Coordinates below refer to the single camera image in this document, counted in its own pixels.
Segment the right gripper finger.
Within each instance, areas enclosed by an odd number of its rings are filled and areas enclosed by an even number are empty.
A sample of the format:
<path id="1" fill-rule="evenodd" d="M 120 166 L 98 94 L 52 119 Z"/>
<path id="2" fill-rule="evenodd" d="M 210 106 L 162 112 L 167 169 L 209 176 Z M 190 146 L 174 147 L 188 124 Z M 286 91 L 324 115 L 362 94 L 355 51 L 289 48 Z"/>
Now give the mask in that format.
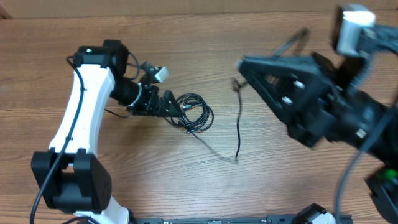
<path id="1" fill-rule="evenodd" d="M 308 42 L 310 35 L 310 31 L 308 28 L 304 27 L 298 32 L 296 32 L 288 41 L 283 43 L 279 46 L 274 53 L 272 54 L 273 57 L 280 57 L 286 50 L 288 50 L 294 44 L 297 44 L 295 50 L 293 51 L 294 56 L 298 56 L 301 54 L 302 50 L 304 49 L 305 45 Z"/>
<path id="2" fill-rule="evenodd" d="M 330 91 L 329 79 L 311 56 L 247 55 L 238 71 L 284 124 Z"/>

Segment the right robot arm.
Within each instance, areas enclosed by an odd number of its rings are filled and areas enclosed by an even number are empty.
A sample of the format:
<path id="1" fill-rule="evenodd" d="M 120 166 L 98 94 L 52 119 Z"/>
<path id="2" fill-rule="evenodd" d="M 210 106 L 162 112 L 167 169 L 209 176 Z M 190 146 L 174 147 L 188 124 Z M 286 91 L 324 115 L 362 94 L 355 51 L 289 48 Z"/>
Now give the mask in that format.
<path id="1" fill-rule="evenodd" d="M 386 106 L 359 89 L 376 52 L 397 52 L 397 29 L 377 25 L 359 36 L 362 56 L 339 67 L 319 53 L 247 55 L 239 73 L 255 89 L 288 135 L 307 147 L 342 141 L 383 166 L 366 179 L 371 199 L 389 223 L 397 222 L 397 104 Z"/>

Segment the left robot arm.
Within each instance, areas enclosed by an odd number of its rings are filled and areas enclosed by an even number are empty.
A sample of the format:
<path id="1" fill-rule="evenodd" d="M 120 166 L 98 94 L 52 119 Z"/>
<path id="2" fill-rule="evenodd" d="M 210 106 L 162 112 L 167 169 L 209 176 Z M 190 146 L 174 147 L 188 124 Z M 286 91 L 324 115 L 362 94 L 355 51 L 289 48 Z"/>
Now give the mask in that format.
<path id="1" fill-rule="evenodd" d="M 81 46 L 68 64 L 73 69 L 72 92 L 61 125 L 48 151 L 32 156 L 31 168 L 39 186 L 37 200 L 50 209 L 69 213 L 87 223 L 134 223 L 130 209 L 112 195 L 109 172 L 98 159 L 98 138 L 105 107 L 116 100 L 129 115 L 179 117 L 173 93 L 159 95 L 166 67 L 135 62 L 141 79 L 126 76 L 131 52 L 120 40 L 100 46 Z"/>

